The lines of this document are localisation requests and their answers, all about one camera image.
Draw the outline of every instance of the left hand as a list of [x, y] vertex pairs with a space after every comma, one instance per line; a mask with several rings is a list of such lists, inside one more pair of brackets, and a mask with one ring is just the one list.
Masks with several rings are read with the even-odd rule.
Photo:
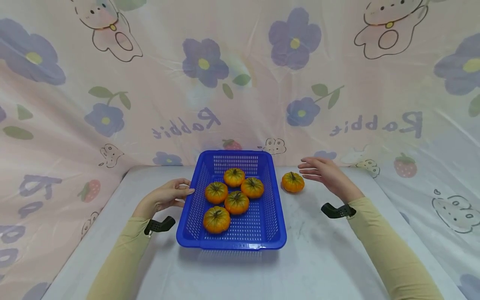
[[183, 207], [185, 198], [195, 191], [195, 189], [190, 189], [190, 184], [190, 180], [185, 178], [170, 180], [145, 196], [133, 212], [132, 217], [151, 219], [157, 212], [170, 206]]

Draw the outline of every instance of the small pumpkin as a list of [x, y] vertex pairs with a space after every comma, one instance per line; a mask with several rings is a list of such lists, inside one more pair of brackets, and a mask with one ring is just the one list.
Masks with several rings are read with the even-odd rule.
[[214, 234], [222, 233], [230, 226], [230, 214], [220, 206], [214, 206], [204, 215], [205, 229]]
[[248, 197], [240, 192], [231, 192], [225, 199], [225, 209], [232, 215], [241, 215], [248, 210], [250, 200]]
[[205, 189], [205, 198], [212, 204], [220, 204], [228, 196], [228, 187], [223, 182], [212, 182]]
[[240, 189], [249, 199], [257, 199], [264, 194], [264, 184], [255, 177], [245, 179]]
[[245, 173], [239, 168], [231, 168], [223, 174], [223, 181], [231, 187], [237, 188], [245, 180]]
[[282, 187], [287, 192], [300, 192], [305, 187], [305, 181], [300, 174], [289, 172], [282, 177]]

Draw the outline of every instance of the blue plastic basket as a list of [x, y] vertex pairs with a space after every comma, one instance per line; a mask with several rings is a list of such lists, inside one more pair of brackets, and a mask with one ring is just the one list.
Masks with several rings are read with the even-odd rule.
[[[250, 200], [248, 211], [231, 215], [230, 227], [221, 234], [210, 234], [203, 226], [205, 212], [214, 205], [205, 199], [207, 185], [223, 181], [229, 168], [240, 168], [247, 177], [257, 177], [265, 192]], [[212, 150], [200, 154], [192, 178], [196, 191], [188, 196], [177, 229], [183, 247], [216, 250], [280, 249], [287, 242], [282, 204], [278, 193], [272, 156], [263, 151]], [[228, 188], [229, 192], [240, 188]]]

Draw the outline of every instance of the black clip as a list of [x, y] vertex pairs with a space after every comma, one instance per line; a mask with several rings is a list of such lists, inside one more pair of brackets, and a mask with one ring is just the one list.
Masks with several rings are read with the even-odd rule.
[[148, 222], [147, 227], [145, 228], [144, 233], [145, 235], [149, 235], [150, 231], [154, 231], [154, 232], [169, 231], [170, 228], [173, 227], [173, 225], [175, 225], [175, 219], [170, 216], [166, 217], [165, 220], [163, 220], [163, 222], [150, 220], [150, 222]]
[[356, 214], [356, 210], [349, 205], [344, 205], [339, 208], [335, 208], [330, 203], [325, 203], [322, 206], [322, 212], [330, 219], [338, 219], [345, 216], [353, 216]]

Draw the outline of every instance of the table surface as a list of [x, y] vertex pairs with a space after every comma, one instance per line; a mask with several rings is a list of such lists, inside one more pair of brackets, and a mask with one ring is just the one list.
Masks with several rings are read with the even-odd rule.
[[[193, 167], [132, 169], [54, 280], [43, 300], [83, 300], [138, 202], [166, 181], [191, 178]], [[396, 232], [423, 261], [446, 300], [464, 299], [418, 236], [393, 207], [375, 181], [361, 169], [344, 172], [370, 197]], [[276, 177], [297, 171], [276, 168]], [[278, 251], [225, 252], [178, 245], [177, 224], [152, 235], [140, 262], [132, 299], [388, 299], [388, 294], [362, 244], [343, 219], [329, 219], [320, 210], [340, 200], [322, 184], [306, 181], [303, 192], [280, 190], [287, 243]], [[181, 209], [155, 216], [178, 221]]]

